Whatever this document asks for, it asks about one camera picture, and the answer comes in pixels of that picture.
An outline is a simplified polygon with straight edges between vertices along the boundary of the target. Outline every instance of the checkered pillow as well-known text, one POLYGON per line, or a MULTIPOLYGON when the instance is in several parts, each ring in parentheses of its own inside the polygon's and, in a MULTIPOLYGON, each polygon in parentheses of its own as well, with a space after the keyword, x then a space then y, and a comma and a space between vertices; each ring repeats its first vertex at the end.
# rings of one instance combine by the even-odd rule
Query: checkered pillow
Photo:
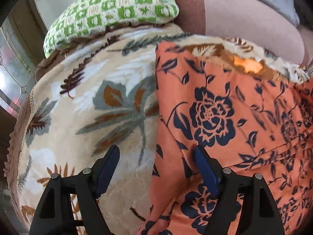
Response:
POLYGON ((44 40, 48 58, 76 37, 86 37, 118 23, 164 24, 177 17, 174 0, 77 0, 54 21, 44 40))

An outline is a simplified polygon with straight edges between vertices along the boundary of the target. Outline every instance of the blue gripper pad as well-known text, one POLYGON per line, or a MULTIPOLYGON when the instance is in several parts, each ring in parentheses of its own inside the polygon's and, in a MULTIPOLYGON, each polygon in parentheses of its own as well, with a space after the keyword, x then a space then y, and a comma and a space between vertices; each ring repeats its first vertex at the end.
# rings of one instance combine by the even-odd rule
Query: blue gripper pad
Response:
POLYGON ((204 184, 206 185, 208 191, 215 195, 219 195, 218 181, 214 172, 211 170, 210 165, 207 163, 206 158, 202 155, 198 147, 195 147, 195 161, 196 165, 200 171, 200 174, 203 178, 204 184))

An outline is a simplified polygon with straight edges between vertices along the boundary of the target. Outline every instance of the orange blanket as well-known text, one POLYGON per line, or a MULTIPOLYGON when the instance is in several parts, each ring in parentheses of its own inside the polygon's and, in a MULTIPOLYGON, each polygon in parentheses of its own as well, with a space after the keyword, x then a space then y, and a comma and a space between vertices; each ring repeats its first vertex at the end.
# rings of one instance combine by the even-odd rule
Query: orange blanket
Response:
MULTIPOLYGON (((223 167, 264 176, 285 234, 292 234, 310 211, 313 81, 295 85, 243 71, 196 58, 174 43, 156 48, 160 119, 152 206, 138 235, 204 232, 217 199, 207 192, 193 160, 198 144, 223 167)), ((236 232, 241 206, 238 195, 229 235, 236 232)))

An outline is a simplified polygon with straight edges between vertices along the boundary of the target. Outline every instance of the wrinkled fabric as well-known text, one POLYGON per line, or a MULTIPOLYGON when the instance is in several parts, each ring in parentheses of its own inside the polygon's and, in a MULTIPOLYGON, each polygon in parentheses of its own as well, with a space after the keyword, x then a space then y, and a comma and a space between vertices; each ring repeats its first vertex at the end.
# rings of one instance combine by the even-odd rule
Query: wrinkled fabric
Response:
MULTIPOLYGON (((151 213, 138 235, 204 232, 217 199, 207 191, 193 160, 197 145, 237 174, 263 175, 285 234, 297 230, 309 213, 313 81, 297 85, 256 77, 251 71, 247 75, 244 65, 229 70, 216 59, 195 57, 188 47, 170 42, 157 46, 160 118, 151 213)), ((238 196, 229 235, 236 233, 242 198, 238 196)))

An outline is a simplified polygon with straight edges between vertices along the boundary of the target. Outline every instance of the metal screw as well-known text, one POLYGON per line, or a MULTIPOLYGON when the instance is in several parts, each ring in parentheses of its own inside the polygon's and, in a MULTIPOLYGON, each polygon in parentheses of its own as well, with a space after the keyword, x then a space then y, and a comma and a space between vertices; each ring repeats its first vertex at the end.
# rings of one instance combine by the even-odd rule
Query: metal screw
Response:
POLYGON ((256 174, 255 174, 255 177, 256 177, 257 179, 262 179, 262 178, 263 178, 263 176, 262 176, 261 174, 259 174, 259 173, 256 173, 256 174))
POLYGON ((57 173, 53 173, 53 174, 51 175, 51 178, 54 179, 54 180, 57 179, 57 178, 58 178, 58 174, 57 174, 57 173))
POLYGON ((83 169, 83 173, 84 174, 89 174, 91 172, 91 169, 90 168, 85 168, 83 169))
POLYGON ((224 172, 225 174, 231 174, 232 170, 231 170, 230 168, 224 168, 224 169, 223 169, 223 172, 224 172))

